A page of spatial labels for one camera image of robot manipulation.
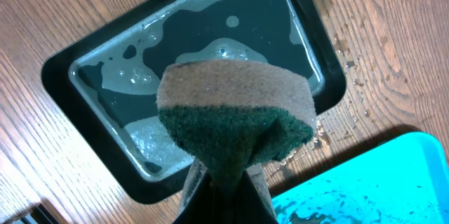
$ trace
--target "wet sponge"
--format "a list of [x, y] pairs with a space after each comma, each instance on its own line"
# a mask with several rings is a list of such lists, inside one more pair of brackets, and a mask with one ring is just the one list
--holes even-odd
[[171, 65], [156, 103], [177, 146], [199, 158], [224, 193], [247, 167], [279, 161], [314, 134], [307, 80], [262, 62]]

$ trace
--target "beige sponge layer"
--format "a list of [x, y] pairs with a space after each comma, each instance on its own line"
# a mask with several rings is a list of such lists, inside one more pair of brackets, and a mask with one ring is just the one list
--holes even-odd
[[279, 107], [315, 128], [307, 79], [263, 62], [209, 60], [171, 65], [164, 72], [156, 103], [159, 109], [177, 105]]

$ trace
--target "wooden table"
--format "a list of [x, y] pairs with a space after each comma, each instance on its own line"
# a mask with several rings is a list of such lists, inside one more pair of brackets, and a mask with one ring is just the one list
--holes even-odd
[[[144, 0], [0, 0], [0, 222], [43, 202], [61, 222], [171, 223], [180, 193], [134, 202], [44, 91], [45, 60]], [[449, 153], [449, 0], [315, 0], [344, 68], [315, 142], [265, 165], [283, 192], [400, 133]]]

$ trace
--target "wood grain surface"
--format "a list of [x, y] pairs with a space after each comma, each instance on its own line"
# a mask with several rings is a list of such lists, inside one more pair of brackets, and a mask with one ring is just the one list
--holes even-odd
[[[0, 222], [172, 223], [180, 193], [134, 202], [44, 91], [45, 60], [144, 0], [0, 0]], [[315, 0], [344, 68], [314, 142], [265, 165], [273, 195], [406, 131], [449, 153], [449, 0]]]

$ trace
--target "turquoise plastic tray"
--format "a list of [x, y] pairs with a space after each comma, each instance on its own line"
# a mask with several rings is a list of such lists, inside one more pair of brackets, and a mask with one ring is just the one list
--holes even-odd
[[443, 148], [408, 133], [273, 199], [279, 223], [449, 223]]

